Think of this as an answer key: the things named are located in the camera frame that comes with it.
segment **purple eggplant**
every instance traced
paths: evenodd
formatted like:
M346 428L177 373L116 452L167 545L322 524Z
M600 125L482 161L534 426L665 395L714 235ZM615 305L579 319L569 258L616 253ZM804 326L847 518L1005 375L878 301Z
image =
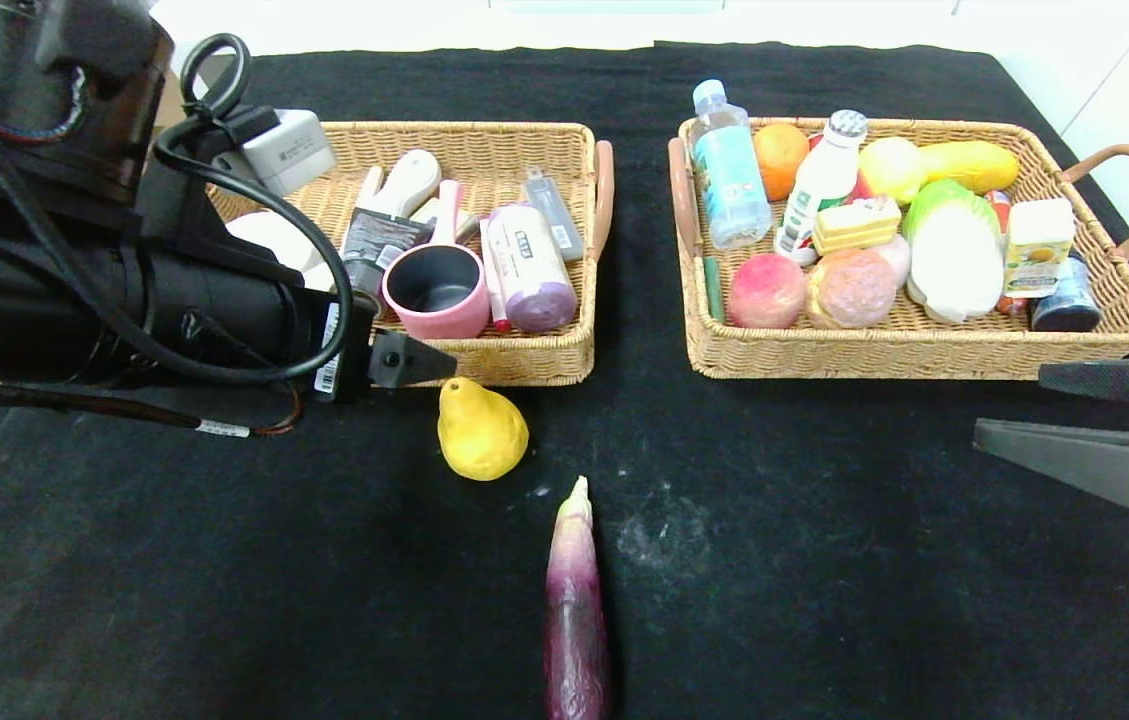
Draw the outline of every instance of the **purple eggplant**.
M546 564L546 717L609 717L609 634L585 477L560 503Z

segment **yellow pear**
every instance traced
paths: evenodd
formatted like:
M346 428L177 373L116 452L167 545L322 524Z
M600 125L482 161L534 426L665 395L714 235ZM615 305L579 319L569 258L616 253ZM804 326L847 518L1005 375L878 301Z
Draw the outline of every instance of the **yellow pear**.
M440 450L463 478L497 480L528 448L528 425L518 407L471 378L440 387Z

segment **water bottle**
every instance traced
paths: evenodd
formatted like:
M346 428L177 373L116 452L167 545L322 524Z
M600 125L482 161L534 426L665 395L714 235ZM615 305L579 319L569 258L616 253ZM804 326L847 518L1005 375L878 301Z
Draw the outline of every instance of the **water bottle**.
M857 149L866 138L866 115L857 109L838 109L807 158L796 170L796 186L787 199L782 229L773 251L802 265L817 261L812 246L812 227L817 213L840 205L857 184Z
M697 120L688 131L688 147L711 243L727 251L759 242L773 228L773 211L764 196L746 111L728 104L718 79L697 86L693 108Z

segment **table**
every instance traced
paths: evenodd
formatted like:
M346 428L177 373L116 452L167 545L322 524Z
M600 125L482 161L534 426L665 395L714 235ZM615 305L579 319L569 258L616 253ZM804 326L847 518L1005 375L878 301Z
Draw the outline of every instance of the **table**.
M576 120L613 141L595 374L506 392L531 454L491 484L446 469L430 389L247 442L0 410L0 717L541 715L546 546L579 473L620 717L1129 717L1129 512L971 447L977 416L1129 429L1129 407L1032 383L708 381L684 352L665 142L697 81L758 115L1018 123L1067 167L997 61L659 45L256 65L251 99L326 120Z

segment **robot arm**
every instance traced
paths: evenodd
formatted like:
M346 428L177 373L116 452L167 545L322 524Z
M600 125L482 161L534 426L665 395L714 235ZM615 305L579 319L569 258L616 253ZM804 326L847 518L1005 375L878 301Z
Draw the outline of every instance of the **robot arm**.
M230 134L247 82L238 38L215 42L193 58L235 46L229 87L215 87L161 137L160 161L143 176L170 54L145 6L0 1L0 381L291 379L309 388L309 375L340 357L344 381L323 397L345 399L368 381L394 387L453 372L450 357L408 337L378 332L369 345L371 305L355 299L316 225L204 161L215 138ZM194 70L189 63L184 74ZM205 179L298 225L334 269L339 292L307 290L270 251L231 237ZM400 354L415 361L400 363Z

